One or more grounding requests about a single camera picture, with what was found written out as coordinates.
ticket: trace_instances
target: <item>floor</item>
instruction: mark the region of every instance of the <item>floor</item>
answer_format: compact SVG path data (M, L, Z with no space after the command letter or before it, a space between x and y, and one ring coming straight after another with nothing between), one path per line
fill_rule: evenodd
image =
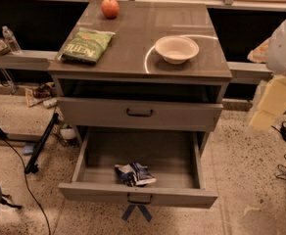
M24 96L0 95L0 126L8 133L43 133L53 109L29 108ZM69 182L79 149L63 147L51 135L37 163L39 171L27 176L28 185L45 210L52 234L286 234L286 180L277 179L278 165L286 165L286 142L275 129L254 133L251 114L225 110L202 156L206 187L218 194L208 210L148 207L146 221L136 208L127 221L126 206L70 202L58 189ZM275 126L279 127L283 116ZM24 143L14 144L24 162ZM46 220L28 193L20 158L0 143L0 185L12 195L19 210L0 206L0 234L48 234Z

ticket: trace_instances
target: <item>closed drawer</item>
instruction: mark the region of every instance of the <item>closed drawer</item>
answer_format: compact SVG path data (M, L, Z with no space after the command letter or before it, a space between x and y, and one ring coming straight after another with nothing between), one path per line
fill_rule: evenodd
M66 122L74 125L213 131L222 104L133 100L58 99Z
M131 162L157 181L121 183L114 166ZM89 128L71 183L59 188L68 200L118 204L209 208L217 197L205 190L196 133L181 131Z

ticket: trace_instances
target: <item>green chip bag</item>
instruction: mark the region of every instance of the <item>green chip bag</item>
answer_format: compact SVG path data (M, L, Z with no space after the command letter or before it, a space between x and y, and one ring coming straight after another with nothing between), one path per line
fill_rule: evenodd
M68 60L96 64L107 49L113 36L113 32L82 27L73 40L66 45L63 57Z

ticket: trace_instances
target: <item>plastic bottle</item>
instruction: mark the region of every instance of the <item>plastic bottle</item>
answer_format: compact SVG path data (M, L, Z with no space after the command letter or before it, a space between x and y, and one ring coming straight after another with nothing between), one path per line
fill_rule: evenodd
M3 26L3 36L13 54L20 54L22 52L14 33L6 26Z

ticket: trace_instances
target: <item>gray cabinet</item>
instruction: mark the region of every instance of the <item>gray cabinet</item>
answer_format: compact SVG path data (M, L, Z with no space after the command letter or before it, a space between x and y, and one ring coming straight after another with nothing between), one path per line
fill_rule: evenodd
M65 121L81 144L71 182L59 185L65 197L210 207L217 195L205 189L201 155L231 72L206 7L124 2L119 16L108 21L93 1L67 42L84 25L116 36L96 65L61 59L49 68ZM170 34L196 41L198 56L178 66L166 63L153 46ZM146 165L157 182L123 185L114 166L134 161Z

